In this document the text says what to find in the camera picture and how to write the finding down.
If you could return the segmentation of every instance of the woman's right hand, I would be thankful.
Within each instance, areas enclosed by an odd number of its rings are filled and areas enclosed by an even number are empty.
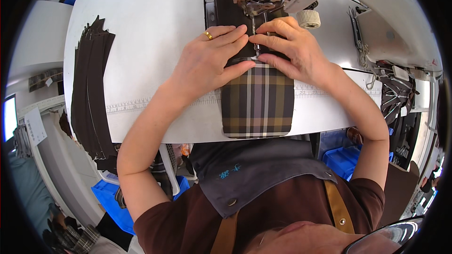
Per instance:
[[[267,32],[276,32],[287,39],[268,36]],[[249,37],[250,42],[281,52],[291,61],[270,53],[261,54],[258,60],[274,66],[291,79],[325,89],[331,76],[328,73],[338,68],[326,59],[314,36],[302,29],[291,16],[263,23],[256,33],[255,36]]]

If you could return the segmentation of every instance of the brown plaid fabric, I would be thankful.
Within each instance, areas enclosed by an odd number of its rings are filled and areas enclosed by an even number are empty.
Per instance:
[[[222,87],[223,132],[229,138],[286,135],[292,125],[293,102],[293,80],[256,61],[256,67]]]

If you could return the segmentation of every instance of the apron strap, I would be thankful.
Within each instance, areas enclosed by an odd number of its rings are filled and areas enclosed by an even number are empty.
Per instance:
[[[212,250],[210,250],[211,254],[232,253],[235,243],[235,233],[237,231],[238,214],[239,211],[226,219],[222,219],[217,237],[215,237],[215,241],[213,242]]]
[[[354,234],[355,229],[353,228],[352,219],[350,218],[347,206],[345,206],[336,184],[331,180],[324,180],[323,183],[325,184],[326,197],[330,204],[335,227],[345,233]]]
[[[347,211],[347,207],[342,200],[336,184],[331,180],[324,180],[326,189],[326,197],[330,204],[331,213],[333,214],[333,223],[335,227],[348,234],[354,234],[352,219]],[[235,233],[237,231],[237,217],[239,212],[234,215],[222,219],[217,237],[213,242],[211,254],[231,254],[234,249]]]

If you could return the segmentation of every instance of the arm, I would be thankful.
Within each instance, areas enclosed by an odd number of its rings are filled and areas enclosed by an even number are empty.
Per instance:
[[[246,26],[217,26],[207,31],[213,39],[201,34],[185,46],[173,74],[159,87],[122,142],[117,173],[133,221],[153,206],[168,201],[148,167],[171,123],[191,102],[255,65],[243,61],[224,69],[228,59],[247,43]]]
[[[262,24],[250,42],[284,53],[291,61],[273,54],[262,54],[260,61],[273,65],[286,76],[330,93],[356,123],[364,138],[363,148],[352,179],[366,178],[385,188],[388,169],[389,133],[378,106],[338,65],[331,63],[309,31],[292,17]],[[264,35],[276,32],[286,37]]]

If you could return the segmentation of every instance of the white table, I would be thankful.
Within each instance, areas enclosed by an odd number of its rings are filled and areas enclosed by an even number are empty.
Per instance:
[[[334,9],[334,22],[324,13],[327,0],[321,0],[319,13],[322,26],[313,34],[319,39],[325,55],[342,67],[358,67],[358,53],[346,10]],[[65,42],[64,90],[68,119],[71,121],[74,51],[82,30],[96,16],[105,18],[104,29],[116,34],[104,75],[105,106],[110,134],[114,143],[122,142],[141,109],[158,86],[172,73],[184,45],[204,31],[203,0],[76,0]],[[371,75],[348,72],[361,87]],[[296,89],[313,92],[315,88],[295,83]],[[292,130],[289,135],[320,132],[353,125],[340,105],[331,97],[319,94],[315,98],[301,96],[296,91]],[[376,82],[371,97],[381,103],[381,83]],[[219,95],[206,95],[197,105],[190,106],[168,129],[163,143],[198,143],[228,141],[222,133]],[[135,108],[117,114],[117,108]]]

